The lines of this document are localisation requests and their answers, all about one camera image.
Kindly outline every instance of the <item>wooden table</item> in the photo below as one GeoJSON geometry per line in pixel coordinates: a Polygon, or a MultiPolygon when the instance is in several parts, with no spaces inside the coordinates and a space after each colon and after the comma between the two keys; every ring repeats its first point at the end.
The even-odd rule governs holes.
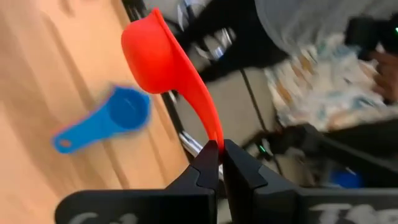
{"type": "Polygon", "coordinates": [[[0,223],[53,223],[81,189],[163,188],[188,165],[160,96],[138,133],[59,154],[51,137],[134,85],[117,0],[0,0],[0,223]]]}

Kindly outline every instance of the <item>red measuring spoon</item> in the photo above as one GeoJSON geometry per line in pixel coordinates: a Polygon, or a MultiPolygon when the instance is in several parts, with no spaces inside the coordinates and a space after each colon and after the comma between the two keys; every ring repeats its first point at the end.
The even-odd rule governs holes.
{"type": "Polygon", "coordinates": [[[138,85],[149,93],[177,90],[192,106],[220,152],[224,137],[213,100],[158,9],[122,34],[124,56],[138,85]]]}

